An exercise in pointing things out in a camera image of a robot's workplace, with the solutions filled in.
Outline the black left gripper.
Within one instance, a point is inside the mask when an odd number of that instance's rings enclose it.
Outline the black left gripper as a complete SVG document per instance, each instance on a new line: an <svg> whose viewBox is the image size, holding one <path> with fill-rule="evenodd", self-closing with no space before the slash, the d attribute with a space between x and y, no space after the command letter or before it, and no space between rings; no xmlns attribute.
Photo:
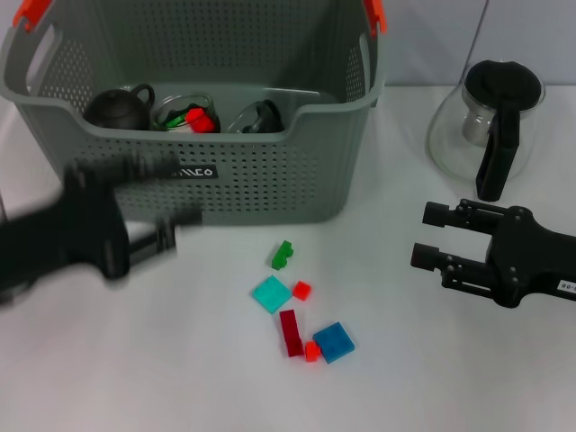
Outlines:
<svg viewBox="0 0 576 432"><path fill-rule="evenodd" d="M48 206L1 224L1 304L13 304L40 278L89 265L115 281L131 266L176 249L176 228L203 223L201 210L159 220L129 241L113 185L161 179L180 169L177 157L120 155L67 166L61 195Z"/></svg>

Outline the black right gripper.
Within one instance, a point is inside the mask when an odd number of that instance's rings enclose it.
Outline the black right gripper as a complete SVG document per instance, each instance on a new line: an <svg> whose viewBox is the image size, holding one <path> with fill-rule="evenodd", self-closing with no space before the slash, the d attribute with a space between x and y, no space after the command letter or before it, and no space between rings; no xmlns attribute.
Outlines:
<svg viewBox="0 0 576 432"><path fill-rule="evenodd" d="M523 207L507 209L461 200L453 209L428 202L422 222L491 235L487 264L416 243L410 265L441 274L447 289L516 308L524 297L541 293L575 300L575 237L544 228Z"/></svg>

